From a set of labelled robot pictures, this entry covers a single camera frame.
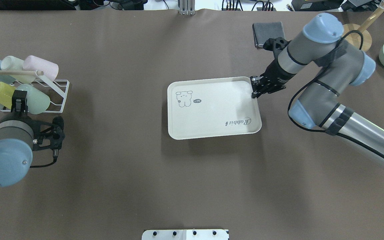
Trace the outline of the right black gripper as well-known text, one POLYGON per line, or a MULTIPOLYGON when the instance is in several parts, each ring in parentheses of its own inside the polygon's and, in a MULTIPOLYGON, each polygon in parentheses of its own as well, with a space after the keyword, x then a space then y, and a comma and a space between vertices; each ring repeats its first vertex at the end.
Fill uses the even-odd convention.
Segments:
POLYGON ((281 86, 287 82, 287 72, 277 61, 273 61, 260 76, 251 76, 250 82, 252 86, 261 85, 261 88, 253 88, 252 90, 251 97, 255 99, 262 94, 270 94, 280 90, 281 86))

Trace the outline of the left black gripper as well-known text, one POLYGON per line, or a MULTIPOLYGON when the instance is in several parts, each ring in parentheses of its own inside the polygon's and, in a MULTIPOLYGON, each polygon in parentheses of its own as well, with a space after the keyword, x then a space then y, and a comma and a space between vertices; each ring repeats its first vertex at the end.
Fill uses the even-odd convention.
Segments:
POLYGON ((15 90, 12 95, 11 115, 28 117, 27 91, 15 90))

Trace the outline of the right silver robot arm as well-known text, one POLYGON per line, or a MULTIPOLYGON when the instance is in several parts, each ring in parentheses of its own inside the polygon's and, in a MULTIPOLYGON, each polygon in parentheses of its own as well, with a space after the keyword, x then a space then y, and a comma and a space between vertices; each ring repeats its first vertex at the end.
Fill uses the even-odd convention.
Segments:
POLYGON ((273 52, 274 60, 264 73, 250 78, 252 97, 285 89, 313 61, 321 70, 290 100, 290 120, 306 131, 349 141, 384 169, 384 129, 338 101, 346 87, 364 83, 375 71, 375 61, 347 42, 342 23, 329 13, 319 13, 293 40, 268 39, 265 48, 273 52))

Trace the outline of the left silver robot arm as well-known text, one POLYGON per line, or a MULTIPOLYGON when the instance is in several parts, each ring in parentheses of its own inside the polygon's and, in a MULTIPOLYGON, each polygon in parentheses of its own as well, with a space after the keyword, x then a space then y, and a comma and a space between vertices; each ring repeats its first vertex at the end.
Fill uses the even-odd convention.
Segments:
POLYGON ((21 181, 31 166, 34 131, 27 110, 27 92, 15 90, 11 112, 0 120, 0 187, 21 181))

